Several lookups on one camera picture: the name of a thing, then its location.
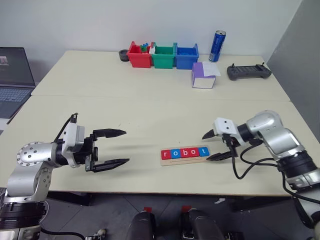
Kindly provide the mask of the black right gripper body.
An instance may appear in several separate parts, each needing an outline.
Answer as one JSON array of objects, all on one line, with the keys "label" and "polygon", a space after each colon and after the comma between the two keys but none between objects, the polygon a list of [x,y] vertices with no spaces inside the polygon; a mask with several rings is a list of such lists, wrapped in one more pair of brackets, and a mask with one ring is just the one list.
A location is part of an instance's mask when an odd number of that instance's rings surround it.
[{"label": "black right gripper body", "polygon": [[229,148],[230,151],[236,151],[236,148],[240,146],[238,140],[230,134],[216,134],[216,137],[221,138],[222,142]]}]

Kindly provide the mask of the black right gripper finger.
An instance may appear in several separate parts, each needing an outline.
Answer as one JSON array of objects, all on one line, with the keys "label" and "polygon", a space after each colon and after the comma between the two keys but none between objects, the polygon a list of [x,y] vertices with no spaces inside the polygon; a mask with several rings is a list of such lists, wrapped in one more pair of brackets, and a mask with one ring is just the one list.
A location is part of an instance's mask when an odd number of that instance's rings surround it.
[{"label": "black right gripper finger", "polygon": [[213,154],[209,157],[206,158],[207,161],[222,161],[222,160],[226,160],[226,159],[229,159],[229,158],[232,158],[233,157],[233,154],[231,151],[227,151],[227,152],[224,152],[224,153],[216,153],[216,154]]},{"label": "black right gripper finger", "polygon": [[215,136],[216,136],[216,134],[215,134],[214,130],[211,129],[211,130],[209,130],[207,133],[205,133],[205,134],[203,135],[202,140],[210,139],[210,138],[213,138],[213,137],[215,137]]}]

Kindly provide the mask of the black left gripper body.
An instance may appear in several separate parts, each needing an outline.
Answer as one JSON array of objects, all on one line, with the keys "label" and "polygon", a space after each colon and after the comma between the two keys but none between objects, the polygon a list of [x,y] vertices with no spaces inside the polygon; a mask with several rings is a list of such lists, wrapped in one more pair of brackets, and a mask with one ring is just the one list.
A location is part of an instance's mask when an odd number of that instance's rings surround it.
[{"label": "black left gripper body", "polygon": [[98,138],[92,133],[84,139],[79,151],[73,154],[74,160],[79,165],[84,165],[86,172],[97,172],[95,163],[98,161],[98,148],[95,141]]}]

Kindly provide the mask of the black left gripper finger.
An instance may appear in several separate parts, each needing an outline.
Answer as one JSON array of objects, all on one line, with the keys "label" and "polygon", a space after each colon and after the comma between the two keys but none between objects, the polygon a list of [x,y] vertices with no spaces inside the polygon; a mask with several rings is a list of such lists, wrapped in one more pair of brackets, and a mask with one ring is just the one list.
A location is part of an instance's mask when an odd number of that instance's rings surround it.
[{"label": "black left gripper finger", "polygon": [[97,140],[98,138],[115,138],[122,135],[125,135],[127,132],[120,129],[96,129],[92,132],[92,137]]},{"label": "black left gripper finger", "polygon": [[98,172],[113,170],[117,167],[120,167],[121,165],[124,165],[129,160],[130,160],[129,158],[119,158],[119,159],[107,160],[104,163],[93,164],[90,167],[90,171],[94,172],[94,173],[98,173]]}]

